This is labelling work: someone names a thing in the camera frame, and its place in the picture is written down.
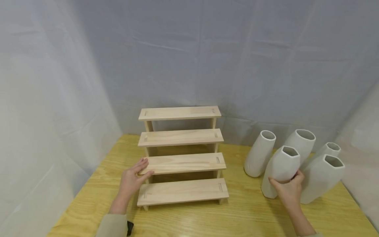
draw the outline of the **white ceramic vase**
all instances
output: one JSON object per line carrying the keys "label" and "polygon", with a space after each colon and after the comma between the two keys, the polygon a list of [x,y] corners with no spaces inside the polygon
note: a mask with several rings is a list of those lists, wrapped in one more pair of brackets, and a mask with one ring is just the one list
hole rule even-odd
{"label": "white ceramic vase", "polygon": [[300,170],[303,171],[314,159],[322,159],[324,155],[337,156],[340,154],[341,148],[339,145],[328,142],[323,145],[311,158],[306,159],[300,166]]}
{"label": "white ceramic vase", "polygon": [[283,146],[295,148],[300,155],[300,164],[302,164],[313,149],[316,136],[304,129],[296,129],[284,142]]}
{"label": "white ceramic vase", "polygon": [[272,177],[280,183],[288,182],[296,174],[299,167],[300,155],[295,148],[289,146],[279,148],[267,164],[261,187],[263,195],[267,198],[277,196],[268,177]]}
{"label": "white ceramic vase", "polygon": [[275,140],[274,133],[267,130],[260,132],[245,159],[244,169],[247,175],[258,177],[265,171]]}
{"label": "white ceramic vase", "polygon": [[308,204],[326,193],[336,185],[345,172],[342,161],[332,155],[323,155],[321,159],[314,159],[303,170],[303,180],[300,203]]}

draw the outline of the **right hand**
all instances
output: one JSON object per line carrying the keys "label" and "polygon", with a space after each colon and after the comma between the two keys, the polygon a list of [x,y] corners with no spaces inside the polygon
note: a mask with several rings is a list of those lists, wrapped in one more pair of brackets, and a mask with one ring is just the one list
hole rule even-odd
{"label": "right hand", "polygon": [[298,170],[290,182],[281,184],[269,177],[271,185],[275,188],[280,201],[287,210],[300,208],[301,182],[304,180],[303,173]]}

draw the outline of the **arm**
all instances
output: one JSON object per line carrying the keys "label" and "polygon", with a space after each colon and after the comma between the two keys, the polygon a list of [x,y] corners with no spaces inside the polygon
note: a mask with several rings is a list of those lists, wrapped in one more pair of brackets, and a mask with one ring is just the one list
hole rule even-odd
{"label": "arm", "polygon": [[118,194],[113,200],[108,214],[103,217],[96,237],[126,236],[128,232],[126,209],[129,201],[144,181],[154,173],[154,171],[149,171],[141,177],[137,176],[137,173],[146,168],[148,164],[147,159],[141,158],[133,167],[122,172]]}
{"label": "arm", "polygon": [[305,217],[300,206],[301,182],[304,180],[304,175],[297,171],[295,177],[286,184],[280,184],[275,179],[269,177],[271,185],[276,189],[280,201],[287,210],[287,213],[295,229],[296,235],[317,236],[315,229]]}

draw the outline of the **wooden step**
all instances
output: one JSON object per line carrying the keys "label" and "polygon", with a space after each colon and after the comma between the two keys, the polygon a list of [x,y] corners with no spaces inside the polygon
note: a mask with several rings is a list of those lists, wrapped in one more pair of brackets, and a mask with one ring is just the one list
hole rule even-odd
{"label": "wooden step", "polygon": [[138,146],[181,146],[192,144],[221,143],[224,139],[220,129],[196,129],[178,131],[143,132]]}
{"label": "wooden step", "polygon": [[140,175],[150,170],[154,170],[154,175],[156,175],[226,169],[224,157],[221,152],[152,156],[147,159],[149,160],[149,165],[146,169],[139,172]]}
{"label": "wooden step", "polygon": [[137,206],[195,202],[228,197],[228,189],[223,178],[143,184],[139,190]]}
{"label": "wooden step", "polygon": [[139,121],[203,119],[221,117],[218,106],[143,108]]}

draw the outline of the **vase rim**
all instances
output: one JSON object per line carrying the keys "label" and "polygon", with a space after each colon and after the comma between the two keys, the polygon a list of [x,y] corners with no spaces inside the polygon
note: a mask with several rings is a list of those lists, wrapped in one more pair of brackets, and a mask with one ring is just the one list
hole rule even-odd
{"label": "vase rim", "polygon": [[284,152],[285,154],[291,157],[295,157],[299,155],[298,151],[291,146],[282,146],[282,152]]}
{"label": "vase rim", "polygon": [[344,168],[345,164],[336,156],[325,154],[323,160],[333,168]]}
{"label": "vase rim", "polygon": [[328,143],[326,143],[326,146],[328,146],[330,149],[332,149],[334,151],[340,151],[341,150],[340,146],[335,144],[334,142],[328,142]]}
{"label": "vase rim", "polygon": [[296,134],[301,136],[304,139],[310,140],[310,141],[315,141],[316,136],[313,134],[313,132],[306,130],[306,129],[296,129],[295,130]]}
{"label": "vase rim", "polygon": [[275,140],[276,139],[275,134],[269,130],[262,130],[260,132],[260,135],[267,140]]}

